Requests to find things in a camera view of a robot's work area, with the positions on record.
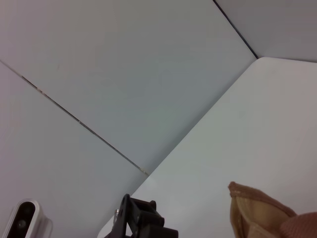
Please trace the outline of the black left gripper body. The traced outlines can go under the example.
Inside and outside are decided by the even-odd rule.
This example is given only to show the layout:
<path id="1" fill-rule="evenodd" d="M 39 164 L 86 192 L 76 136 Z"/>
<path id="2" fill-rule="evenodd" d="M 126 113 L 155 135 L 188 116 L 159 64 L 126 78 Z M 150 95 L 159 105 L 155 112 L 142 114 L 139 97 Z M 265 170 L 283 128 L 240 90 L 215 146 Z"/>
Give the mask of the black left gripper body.
<path id="1" fill-rule="evenodd" d="M 119 212 L 115 216 L 115 223 L 106 238 L 126 238 L 127 217 L 129 210 L 130 195 L 124 195 Z"/>

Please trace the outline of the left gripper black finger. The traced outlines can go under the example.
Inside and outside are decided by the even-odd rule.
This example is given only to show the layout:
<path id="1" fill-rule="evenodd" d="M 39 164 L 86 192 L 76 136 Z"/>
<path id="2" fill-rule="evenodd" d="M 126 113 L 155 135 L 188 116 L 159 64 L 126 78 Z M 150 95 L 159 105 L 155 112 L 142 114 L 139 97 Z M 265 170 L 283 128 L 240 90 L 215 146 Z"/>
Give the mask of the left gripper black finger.
<path id="1" fill-rule="evenodd" d="M 131 238 L 178 238 L 177 230 L 165 227 L 165 219 L 157 212 L 157 203 L 129 197 L 127 224 Z"/>

